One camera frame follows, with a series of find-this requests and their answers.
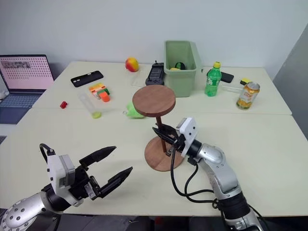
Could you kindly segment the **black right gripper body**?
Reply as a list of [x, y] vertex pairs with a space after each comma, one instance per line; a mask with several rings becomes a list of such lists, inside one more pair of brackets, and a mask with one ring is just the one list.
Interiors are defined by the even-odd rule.
[[185, 137], [183, 134], [181, 134], [173, 144], [167, 149], [166, 155], [167, 156], [172, 156], [173, 153], [180, 153], [181, 156], [185, 156], [186, 154], [183, 154], [184, 148], [185, 148]]

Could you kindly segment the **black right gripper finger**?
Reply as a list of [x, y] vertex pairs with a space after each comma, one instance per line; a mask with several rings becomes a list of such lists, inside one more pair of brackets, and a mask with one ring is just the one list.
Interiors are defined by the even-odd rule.
[[166, 141], [169, 144], [173, 144], [176, 140], [178, 140], [178, 138], [168, 137], [168, 136], [164, 136], [164, 135], [157, 135], [157, 136], [160, 137], [162, 140]]
[[158, 128], [156, 128], [155, 132], [157, 135], [164, 135], [173, 138], [179, 137], [176, 129], [166, 124], [161, 124]]

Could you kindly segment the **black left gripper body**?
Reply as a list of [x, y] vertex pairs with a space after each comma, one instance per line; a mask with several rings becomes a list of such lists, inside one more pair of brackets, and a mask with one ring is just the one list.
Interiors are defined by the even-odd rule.
[[83, 166], [75, 169], [75, 181], [69, 189], [70, 193], [77, 199], [90, 198], [95, 200], [100, 196], [100, 186], [93, 176], [88, 176]]

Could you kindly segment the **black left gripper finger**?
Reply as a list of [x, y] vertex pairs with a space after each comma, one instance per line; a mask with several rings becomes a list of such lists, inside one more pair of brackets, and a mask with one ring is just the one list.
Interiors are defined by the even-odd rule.
[[95, 152], [92, 152], [86, 157], [80, 159], [79, 163], [85, 170], [88, 170], [90, 165], [92, 165], [93, 163], [100, 162], [101, 160], [106, 158], [111, 152], [113, 152], [115, 149], [116, 149], [116, 146], [108, 146], [108, 147], [101, 148]]
[[113, 190], [115, 190], [117, 187], [119, 187], [124, 182], [124, 180], [129, 176], [132, 170], [133, 167], [129, 167], [117, 173], [112, 178], [110, 178], [108, 182], [99, 189], [98, 197], [104, 198], [108, 194], [110, 194]]

